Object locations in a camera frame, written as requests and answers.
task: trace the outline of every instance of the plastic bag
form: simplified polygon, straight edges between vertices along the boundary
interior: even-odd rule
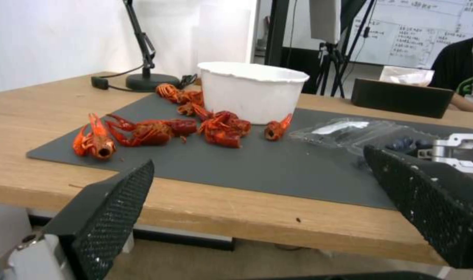
[[[290,133],[290,137],[330,149],[345,148],[358,156],[363,155],[365,145],[384,148],[403,140],[411,140],[411,143],[406,142],[411,146],[416,140],[431,142],[438,139],[435,135],[395,122],[350,117],[332,119],[311,128],[294,131]]]
[[[380,81],[426,87],[432,81],[433,70],[384,66]]]

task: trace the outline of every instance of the red crayfish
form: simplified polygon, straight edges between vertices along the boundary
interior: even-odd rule
[[[204,133],[209,143],[240,148],[240,139],[250,132],[250,122],[239,119],[234,113],[221,111],[214,114],[197,104],[193,104],[193,109],[202,120],[198,133]]]
[[[269,141],[278,141],[285,133],[290,122],[292,121],[292,114],[288,114],[281,122],[272,121],[267,124],[264,130],[264,136]]]
[[[127,147],[163,145],[173,137],[180,137],[186,143],[186,136],[197,132],[197,122],[194,119],[148,119],[135,124],[117,115],[107,116],[118,122],[105,121],[108,130],[121,145]],[[126,138],[116,128],[132,132],[132,137]]]
[[[181,115],[193,116],[195,112],[192,104],[204,106],[204,94],[201,91],[179,90],[171,84],[160,84],[155,91],[160,97],[180,104],[178,113]]]
[[[115,144],[108,136],[108,133],[96,114],[89,114],[91,132],[84,135],[87,124],[76,135],[73,142],[74,152],[78,156],[85,156],[88,153],[93,157],[105,160],[109,159],[115,152]]]

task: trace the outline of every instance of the person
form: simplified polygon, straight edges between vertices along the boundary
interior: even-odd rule
[[[429,87],[454,90],[451,104],[473,112],[473,38],[446,46],[432,66]]]

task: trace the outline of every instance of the whiteboard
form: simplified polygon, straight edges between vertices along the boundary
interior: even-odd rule
[[[354,18],[349,48],[369,2]],[[473,0],[377,0],[362,35],[351,61],[430,69],[445,46],[473,37]]]

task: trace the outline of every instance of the wooden table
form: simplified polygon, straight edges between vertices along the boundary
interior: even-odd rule
[[[123,78],[114,80],[123,85]],[[113,171],[51,163],[25,154],[146,94],[102,91],[89,76],[0,93],[0,203],[59,211],[82,186]],[[300,108],[473,129],[473,113],[429,119],[303,94]],[[444,264],[396,211],[155,178],[139,223],[243,239]]]

